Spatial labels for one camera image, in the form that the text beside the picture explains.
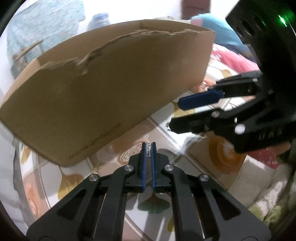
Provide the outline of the patterned ginkgo table cloth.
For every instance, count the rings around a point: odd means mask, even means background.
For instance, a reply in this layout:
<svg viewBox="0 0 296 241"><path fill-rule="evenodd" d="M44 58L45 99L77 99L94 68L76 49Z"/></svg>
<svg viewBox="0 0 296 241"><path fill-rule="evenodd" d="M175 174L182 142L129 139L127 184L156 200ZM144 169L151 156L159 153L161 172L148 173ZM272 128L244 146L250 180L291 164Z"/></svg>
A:
<svg viewBox="0 0 296 241"><path fill-rule="evenodd" d="M242 204L251 206L257 196L241 175L251 166L252 159L235 154L228 142L213 133L197 136L171 132L171 118L185 114L174 100L97 153L70 167L55 165L20 144L27 224L45 214L88 175L105 176L127 164L129 157L140 151L143 142L156 142L158 151L167 155L172 164L193 176L208 174ZM123 239L174 240L170 196L153 194L150 175L146 182L144 193L127 197Z"/></svg>

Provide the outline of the dark red wooden door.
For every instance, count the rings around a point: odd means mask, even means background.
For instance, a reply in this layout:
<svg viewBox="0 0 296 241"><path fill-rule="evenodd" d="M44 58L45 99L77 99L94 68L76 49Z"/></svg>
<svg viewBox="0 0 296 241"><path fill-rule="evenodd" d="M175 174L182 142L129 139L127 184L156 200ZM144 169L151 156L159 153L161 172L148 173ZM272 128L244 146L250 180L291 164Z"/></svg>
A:
<svg viewBox="0 0 296 241"><path fill-rule="evenodd" d="M189 20L198 14L209 13L210 4L210 0L183 0L181 3L182 20Z"/></svg>

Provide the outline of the brown cardboard box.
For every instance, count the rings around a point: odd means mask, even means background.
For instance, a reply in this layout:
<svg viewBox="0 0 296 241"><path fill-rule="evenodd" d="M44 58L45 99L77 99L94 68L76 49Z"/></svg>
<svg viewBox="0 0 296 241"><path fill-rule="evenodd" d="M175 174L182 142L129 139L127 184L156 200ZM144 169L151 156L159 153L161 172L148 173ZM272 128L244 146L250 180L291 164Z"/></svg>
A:
<svg viewBox="0 0 296 241"><path fill-rule="evenodd" d="M31 61L1 122L46 160L73 166L202 82L215 32L138 20L72 37Z"/></svg>

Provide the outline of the blue water jug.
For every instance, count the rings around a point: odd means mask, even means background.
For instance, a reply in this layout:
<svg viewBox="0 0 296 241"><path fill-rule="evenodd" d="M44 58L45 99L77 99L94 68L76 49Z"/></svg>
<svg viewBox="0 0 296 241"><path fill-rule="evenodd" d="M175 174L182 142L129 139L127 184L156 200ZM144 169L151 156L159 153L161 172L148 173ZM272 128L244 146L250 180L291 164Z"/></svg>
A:
<svg viewBox="0 0 296 241"><path fill-rule="evenodd" d="M92 17L91 21L87 26L87 31L94 30L110 25L108 13L99 13Z"/></svg>

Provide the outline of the wooden chair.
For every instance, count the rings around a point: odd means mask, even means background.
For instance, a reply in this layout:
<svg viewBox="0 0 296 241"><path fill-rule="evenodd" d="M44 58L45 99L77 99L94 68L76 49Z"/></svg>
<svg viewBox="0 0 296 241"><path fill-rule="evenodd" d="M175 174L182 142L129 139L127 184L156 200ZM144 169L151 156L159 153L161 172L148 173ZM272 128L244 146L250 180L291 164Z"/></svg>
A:
<svg viewBox="0 0 296 241"><path fill-rule="evenodd" d="M14 54L13 55L13 65L11 67L11 73L13 74L13 76L16 78L25 68L26 66L29 64L29 61L27 59L27 54L34 49L35 47L39 47L41 53L44 52L43 47L41 46L41 44L43 43L43 39L39 40L37 42L35 42L34 44L30 45L27 48L22 48L20 53L18 54Z"/></svg>

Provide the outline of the floral turquoise curtain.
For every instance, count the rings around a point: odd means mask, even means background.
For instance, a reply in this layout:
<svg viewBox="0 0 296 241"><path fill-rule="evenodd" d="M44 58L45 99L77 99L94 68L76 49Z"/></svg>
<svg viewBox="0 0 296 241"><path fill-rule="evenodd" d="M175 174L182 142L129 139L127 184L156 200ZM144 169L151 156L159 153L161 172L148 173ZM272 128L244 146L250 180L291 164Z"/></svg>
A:
<svg viewBox="0 0 296 241"><path fill-rule="evenodd" d="M22 49L42 41L47 51L74 37L85 19L82 1L37 1L15 14L7 26L7 56L10 61Z"/></svg>

